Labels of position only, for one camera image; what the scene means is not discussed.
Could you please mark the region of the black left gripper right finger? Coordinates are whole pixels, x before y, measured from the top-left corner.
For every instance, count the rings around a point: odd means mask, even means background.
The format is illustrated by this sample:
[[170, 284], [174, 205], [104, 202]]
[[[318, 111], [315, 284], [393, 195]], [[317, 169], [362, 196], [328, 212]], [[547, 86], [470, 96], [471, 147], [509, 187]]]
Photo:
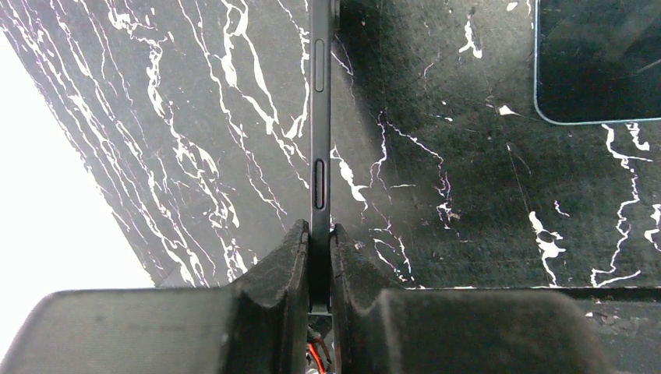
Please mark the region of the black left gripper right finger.
[[339, 373], [612, 373], [576, 303], [553, 291], [408, 290], [337, 226], [330, 240]]

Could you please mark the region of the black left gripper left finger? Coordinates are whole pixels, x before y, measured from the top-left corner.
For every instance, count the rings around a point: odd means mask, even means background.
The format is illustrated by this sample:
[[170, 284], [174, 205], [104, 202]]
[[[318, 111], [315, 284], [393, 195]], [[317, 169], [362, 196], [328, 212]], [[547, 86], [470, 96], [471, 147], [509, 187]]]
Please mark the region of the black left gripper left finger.
[[302, 373], [309, 225], [220, 288], [59, 291], [29, 314], [4, 373]]

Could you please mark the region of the phone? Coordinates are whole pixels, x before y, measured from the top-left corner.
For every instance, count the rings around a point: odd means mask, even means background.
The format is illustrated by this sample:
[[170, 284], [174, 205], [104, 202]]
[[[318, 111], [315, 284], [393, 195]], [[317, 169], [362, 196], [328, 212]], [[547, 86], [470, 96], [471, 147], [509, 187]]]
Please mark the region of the phone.
[[331, 314], [331, 50], [337, 1], [309, 2], [310, 202], [309, 310]]
[[534, 106], [555, 125], [660, 119], [658, 1], [537, 1]]

